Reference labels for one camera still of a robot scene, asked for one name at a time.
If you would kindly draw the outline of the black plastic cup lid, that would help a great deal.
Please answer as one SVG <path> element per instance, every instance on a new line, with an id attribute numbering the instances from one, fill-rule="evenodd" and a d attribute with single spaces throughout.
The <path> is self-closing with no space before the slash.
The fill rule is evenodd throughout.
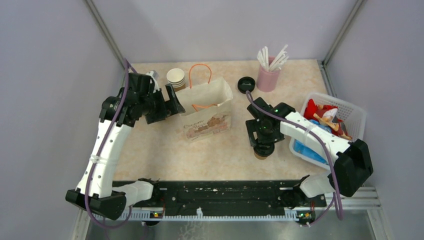
<path id="1" fill-rule="evenodd" d="M 266 144 L 257 144 L 253 147 L 253 151 L 258 154 L 270 156 L 275 151 L 274 143 L 266 143 Z"/>

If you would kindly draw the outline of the cream paper gift bag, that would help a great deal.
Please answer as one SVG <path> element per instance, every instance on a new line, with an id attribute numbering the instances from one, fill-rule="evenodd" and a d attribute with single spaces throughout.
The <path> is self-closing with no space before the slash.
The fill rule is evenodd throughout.
<path id="1" fill-rule="evenodd" d="M 206 83 L 195 85 L 191 74 L 197 66 L 209 70 Z M 212 79 L 212 70 L 207 64 L 197 63 L 188 72 L 188 87 L 176 93 L 185 112 L 179 115 L 184 137 L 196 142 L 230 130 L 233 91 L 223 77 Z"/>

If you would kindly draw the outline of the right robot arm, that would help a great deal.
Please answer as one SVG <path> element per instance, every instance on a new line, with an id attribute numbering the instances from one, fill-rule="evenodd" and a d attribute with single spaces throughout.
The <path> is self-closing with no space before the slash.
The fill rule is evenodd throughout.
<path id="1" fill-rule="evenodd" d="M 246 128 L 250 145 L 257 155 L 268 157 L 274 152 L 275 144 L 289 136 L 328 162 L 327 173 L 300 180 L 299 189 L 293 192 L 297 205 L 307 206 L 314 197 L 327 193 L 352 197 L 373 174 L 369 148 L 363 140 L 351 141 L 336 136 L 284 102 L 273 107 L 261 97 L 253 99 L 249 91 L 246 97 L 250 102 L 247 110 L 253 116 L 246 121 Z"/>

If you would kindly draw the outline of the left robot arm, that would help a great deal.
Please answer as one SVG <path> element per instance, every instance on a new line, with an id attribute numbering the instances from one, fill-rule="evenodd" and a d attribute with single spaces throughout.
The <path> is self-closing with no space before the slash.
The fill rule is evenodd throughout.
<path id="1" fill-rule="evenodd" d="M 113 187 L 122 148 L 136 121 L 144 117 L 152 124 L 185 112 L 170 84 L 165 86 L 169 99 L 164 99 L 157 75 L 154 70 L 129 72 L 118 95 L 103 101 L 91 156 L 77 186 L 66 192 L 67 202 L 110 220 L 138 202 L 149 207 L 160 202 L 161 194 L 149 180 Z"/>

